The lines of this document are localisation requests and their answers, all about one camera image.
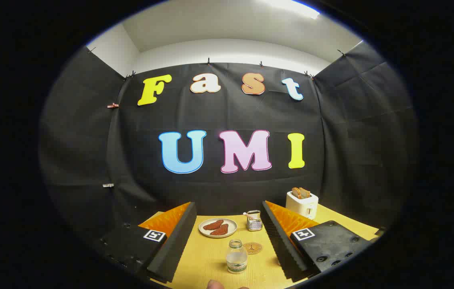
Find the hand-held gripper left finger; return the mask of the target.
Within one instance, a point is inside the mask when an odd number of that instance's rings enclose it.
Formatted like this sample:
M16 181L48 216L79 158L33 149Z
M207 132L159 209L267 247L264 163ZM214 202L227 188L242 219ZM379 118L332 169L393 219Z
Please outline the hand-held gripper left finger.
M116 227L97 240L97 250L137 278L172 282L196 218L195 203L187 202L139 225Z

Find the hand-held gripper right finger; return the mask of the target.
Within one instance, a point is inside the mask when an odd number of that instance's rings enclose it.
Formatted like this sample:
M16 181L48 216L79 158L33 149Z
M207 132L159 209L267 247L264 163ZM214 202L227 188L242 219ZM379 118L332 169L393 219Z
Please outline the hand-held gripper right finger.
M373 244L337 221L317 223L270 201L262 202L261 220L293 282L329 273Z

